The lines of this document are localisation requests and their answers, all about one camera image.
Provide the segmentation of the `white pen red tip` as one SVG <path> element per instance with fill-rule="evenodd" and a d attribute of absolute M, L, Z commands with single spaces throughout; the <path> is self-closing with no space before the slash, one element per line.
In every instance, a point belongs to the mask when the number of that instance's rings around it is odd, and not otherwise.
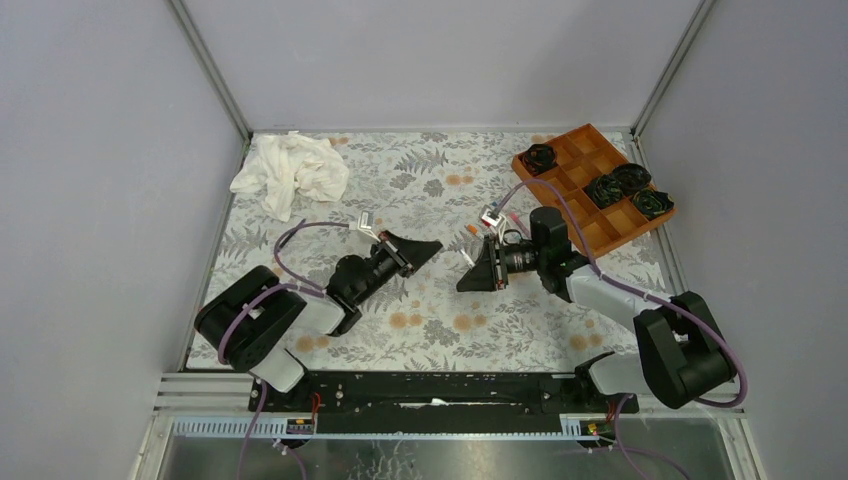
<path fill-rule="evenodd" d="M 468 225 L 466 226 L 466 230 L 467 230 L 467 231 L 468 231 L 468 232 L 469 232 L 469 233 L 470 233 L 470 234 L 471 234 L 474 238 L 476 238 L 476 239 L 478 239 L 478 240 L 483 240 L 483 239 L 484 239 L 484 235 L 480 232 L 480 230 L 479 230 L 479 229 L 478 229 L 475 225 L 468 224 Z"/>

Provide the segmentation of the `pink pen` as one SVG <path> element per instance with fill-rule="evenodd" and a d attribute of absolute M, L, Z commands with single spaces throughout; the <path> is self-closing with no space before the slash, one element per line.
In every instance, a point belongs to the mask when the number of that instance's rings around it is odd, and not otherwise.
<path fill-rule="evenodd" d="M 527 238 L 530 237 L 529 229 L 524 225 L 521 221 L 520 217 L 516 213 L 510 213 L 509 218 L 512 220 L 514 225 L 519 229 L 519 231 Z"/>

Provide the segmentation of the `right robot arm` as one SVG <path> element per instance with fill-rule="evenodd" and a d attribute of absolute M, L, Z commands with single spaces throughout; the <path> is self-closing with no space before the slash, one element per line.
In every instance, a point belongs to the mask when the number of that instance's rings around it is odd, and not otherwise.
<path fill-rule="evenodd" d="M 620 394 L 649 391 L 669 408 L 700 400 L 738 378 L 705 300 L 693 292 L 667 296 L 645 291 L 598 271 L 573 249 L 560 210 L 530 214 L 530 236 L 515 243 L 485 236 L 483 247 L 456 284 L 459 292 L 505 289 L 513 274 L 534 272 L 544 289 L 592 309 L 633 332 L 634 354 L 605 354 L 574 370 L 575 402 L 597 412 Z"/>

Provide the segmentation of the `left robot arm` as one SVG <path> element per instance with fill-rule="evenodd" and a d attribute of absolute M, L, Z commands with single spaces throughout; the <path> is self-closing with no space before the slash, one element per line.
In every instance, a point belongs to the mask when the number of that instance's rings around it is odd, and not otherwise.
<path fill-rule="evenodd" d="M 408 278 L 442 249 L 439 241 L 399 237 L 388 230 L 366 257 L 338 260 L 322 290 L 284 284 L 257 266 L 203 306 L 195 331 L 217 352 L 218 361 L 247 373 L 288 411 L 309 401 L 307 368 L 282 344 L 293 327 L 338 337 L 361 319 L 360 306 L 396 277 Z"/>

